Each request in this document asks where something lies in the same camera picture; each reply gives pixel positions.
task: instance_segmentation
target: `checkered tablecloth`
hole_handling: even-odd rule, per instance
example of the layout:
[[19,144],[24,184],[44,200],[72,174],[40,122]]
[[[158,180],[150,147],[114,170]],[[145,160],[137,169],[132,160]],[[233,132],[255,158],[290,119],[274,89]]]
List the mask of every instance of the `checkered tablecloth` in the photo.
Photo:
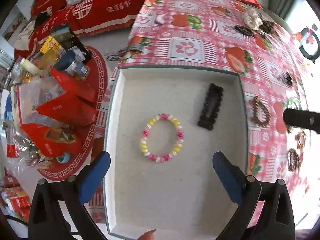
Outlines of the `checkered tablecloth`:
[[[267,46],[256,37],[236,31],[235,25],[244,25],[242,16],[246,9],[248,7],[232,0],[146,0],[129,37],[145,44],[145,51],[139,54],[128,52],[118,64],[108,84],[101,111],[105,115],[108,112],[113,81],[123,66],[190,65],[233,72],[239,71],[239,65],[247,64],[248,69],[240,74],[248,116],[247,174],[267,182],[284,179],[295,210],[308,190],[309,179],[302,172],[303,163],[295,172],[289,172],[287,168],[287,150],[296,149],[294,135],[300,130],[280,134],[276,130],[277,116],[273,106],[276,102],[286,103],[290,98],[298,98],[302,107],[307,109],[300,78],[303,57],[294,48],[290,35],[277,24],[275,30],[279,36],[269,35]],[[227,53],[229,48],[241,50]],[[241,51],[245,60],[239,57]],[[292,88],[279,80],[285,72],[293,77]],[[270,124],[265,128],[253,121],[252,100],[255,96],[259,96],[270,112]],[[97,127],[96,136],[104,136],[103,126]],[[305,153],[309,150],[308,145],[307,140]],[[296,150],[302,157],[303,152]],[[262,206],[262,203],[258,204],[250,225],[257,222]]]

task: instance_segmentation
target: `brown hair tie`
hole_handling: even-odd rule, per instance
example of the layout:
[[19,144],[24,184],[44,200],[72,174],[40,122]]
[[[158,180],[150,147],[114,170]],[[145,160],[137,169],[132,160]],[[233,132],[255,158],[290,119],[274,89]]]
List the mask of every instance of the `brown hair tie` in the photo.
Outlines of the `brown hair tie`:
[[305,145],[305,143],[306,143],[306,137],[307,137],[307,135],[305,134],[304,131],[300,131],[300,132],[294,137],[294,139],[297,141],[297,149],[303,150],[304,145]]
[[[255,96],[253,99],[253,120],[260,127],[266,127],[270,123],[270,113],[266,106],[259,100],[258,96]],[[258,118],[258,107],[261,108],[262,112],[266,116],[265,121],[260,121]]]
[[291,148],[287,152],[288,155],[288,170],[295,171],[296,169],[301,167],[301,162],[299,155],[297,154],[296,150]]

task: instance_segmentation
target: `black hair clip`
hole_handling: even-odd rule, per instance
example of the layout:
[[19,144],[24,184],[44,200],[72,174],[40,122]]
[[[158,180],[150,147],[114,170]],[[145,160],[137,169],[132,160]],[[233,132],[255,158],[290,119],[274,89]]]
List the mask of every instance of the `black hair clip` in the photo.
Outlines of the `black hair clip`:
[[286,84],[288,87],[292,87],[292,78],[288,72],[286,72],[284,75],[279,76],[277,78],[279,81],[282,81],[284,84]]
[[241,34],[245,35],[245,36],[253,36],[254,37],[254,34],[253,34],[253,31],[250,30],[249,28],[247,27],[244,27],[244,26],[241,26],[241,25],[236,25],[235,26],[235,29],[240,32]]
[[216,122],[218,112],[221,106],[223,88],[213,83],[210,84],[207,97],[205,98],[204,107],[198,122],[198,126],[211,131]]

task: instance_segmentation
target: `beaded bracelet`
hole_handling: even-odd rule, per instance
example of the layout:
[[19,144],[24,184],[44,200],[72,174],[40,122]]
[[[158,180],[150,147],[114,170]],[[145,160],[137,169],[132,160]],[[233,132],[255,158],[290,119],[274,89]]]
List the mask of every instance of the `beaded bracelet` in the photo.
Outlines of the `beaded bracelet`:
[[[147,148],[147,137],[149,135],[150,129],[159,120],[171,121],[177,130],[177,143],[173,146],[173,149],[170,153],[162,157],[151,154]],[[180,151],[180,148],[182,147],[183,138],[184,138],[184,135],[183,135],[182,127],[180,126],[180,122],[178,122],[178,120],[170,114],[159,114],[156,117],[152,118],[144,128],[144,131],[142,132],[141,141],[140,141],[141,142],[140,148],[143,155],[146,156],[149,160],[157,163],[164,163],[165,161],[167,162],[168,160],[172,159],[173,156],[177,155],[177,153]]]

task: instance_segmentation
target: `tray rim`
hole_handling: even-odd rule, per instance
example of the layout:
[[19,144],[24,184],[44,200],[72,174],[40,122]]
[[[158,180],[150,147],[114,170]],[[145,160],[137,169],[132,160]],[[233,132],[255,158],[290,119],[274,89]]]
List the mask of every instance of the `tray rim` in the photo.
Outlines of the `tray rim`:
[[[245,115],[245,119],[246,119],[246,152],[249,153],[249,127],[248,127],[248,115],[247,115],[247,109],[245,107],[245,99],[244,99],[244,91],[243,91],[243,86],[242,86],[242,82],[241,82],[241,78],[240,78],[240,74],[239,73],[235,73],[235,72],[231,72],[231,71],[227,71],[227,70],[221,70],[221,69],[216,69],[216,68],[209,68],[209,67],[198,67],[198,66],[188,66],[188,65],[132,65],[132,66],[124,66],[118,69],[115,80],[114,80],[114,84],[112,87],[112,91],[111,91],[111,96],[110,96],[110,103],[109,103],[109,107],[108,107],[108,114],[107,114],[107,120],[106,120],[106,129],[105,129],[105,133],[104,133],[104,141],[103,141],[103,150],[106,151],[107,148],[107,137],[108,137],[108,129],[107,127],[109,126],[109,121],[110,121],[110,115],[109,113],[111,112],[112,109],[112,102],[113,102],[113,97],[114,97],[114,91],[116,88],[116,84],[118,82],[118,78],[120,75],[120,72],[124,69],[134,69],[134,68],[174,68],[174,69],[193,69],[193,70],[205,70],[205,71],[212,71],[212,72],[217,72],[217,73],[223,73],[223,74],[229,74],[229,75],[233,75],[235,76],[240,83],[240,87],[241,87],[241,95],[242,95],[242,101],[243,101],[243,105],[244,105],[244,115]],[[248,170],[248,158],[246,160],[246,164],[245,164],[245,171]],[[105,212],[105,217],[106,217],[106,225],[107,225],[107,232],[109,235],[117,237],[119,239],[123,239],[123,240],[135,240],[133,238],[129,238],[126,236],[122,236],[119,234],[115,234],[112,233],[110,231],[110,227],[109,227],[109,221],[108,221],[108,213],[107,213],[107,202],[106,202],[106,180],[105,177],[103,177],[102,180],[102,190],[103,190],[103,205],[104,205],[104,212]]]

